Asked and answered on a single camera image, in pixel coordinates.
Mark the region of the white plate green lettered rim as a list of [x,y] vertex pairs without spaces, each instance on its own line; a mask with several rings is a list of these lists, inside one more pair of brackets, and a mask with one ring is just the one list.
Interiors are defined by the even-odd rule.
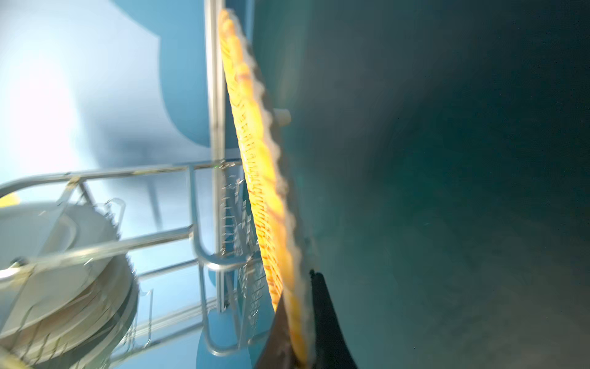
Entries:
[[58,352],[72,350],[97,333],[123,305],[132,289],[133,274],[128,260],[112,258],[103,272],[74,301],[1,339],[1,346],[14,355],[41,363]]

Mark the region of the stainless steel dish rack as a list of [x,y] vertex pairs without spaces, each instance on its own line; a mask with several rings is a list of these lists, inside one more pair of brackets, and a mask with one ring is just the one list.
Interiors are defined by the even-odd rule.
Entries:
[[[225,174],[224,251],[214,254],[213,170]],[[32,173],[1,163],[1,210],[90,205],[118,240],[75,252],[127,258],[138,283],[131,327],[100,368],[252,368],[267,337],[266,282],[241,161]],[[40,364],[1,346],[4,368]]]

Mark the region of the orange woven round plate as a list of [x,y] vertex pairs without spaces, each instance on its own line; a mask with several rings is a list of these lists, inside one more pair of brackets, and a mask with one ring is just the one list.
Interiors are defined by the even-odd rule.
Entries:
[[312,263],[304,240],[281,126],[261,70],[234,11],[218,15],[218,36],[262,261],[273,304],[286,313],[297,366],[317,359]]

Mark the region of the pale green sunflower plate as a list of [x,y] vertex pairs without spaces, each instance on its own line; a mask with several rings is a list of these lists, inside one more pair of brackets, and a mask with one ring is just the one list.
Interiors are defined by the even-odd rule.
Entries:
[[74,253],[117,240],[113,221],[90,205],[2,208],[1,337],[39,323],[80,295],[109,260],[75,260]]

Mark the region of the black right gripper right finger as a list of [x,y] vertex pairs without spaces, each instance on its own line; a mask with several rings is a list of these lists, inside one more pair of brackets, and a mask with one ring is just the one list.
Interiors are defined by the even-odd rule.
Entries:
[[310,271],[316,329],[314,368],[357,369],[340,328],[324,276]]

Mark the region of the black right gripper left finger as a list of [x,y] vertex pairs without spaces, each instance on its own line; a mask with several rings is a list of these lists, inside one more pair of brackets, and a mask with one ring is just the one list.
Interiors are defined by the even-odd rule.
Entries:
[[295,354],[290,341],[289,324],[283,299],[279,300],[270,334],[254,368],[295,368]]

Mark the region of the plain grey-green plate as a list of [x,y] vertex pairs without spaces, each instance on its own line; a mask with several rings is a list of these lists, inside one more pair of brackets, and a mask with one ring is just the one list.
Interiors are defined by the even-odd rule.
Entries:
[[109,321],[85,341],[76,346],[66,344],[65,351],[58,350],[60,355],[33,367],[100,368],[131,327],[138,309],[138,295],[138,283],[132,279],[126,298]]

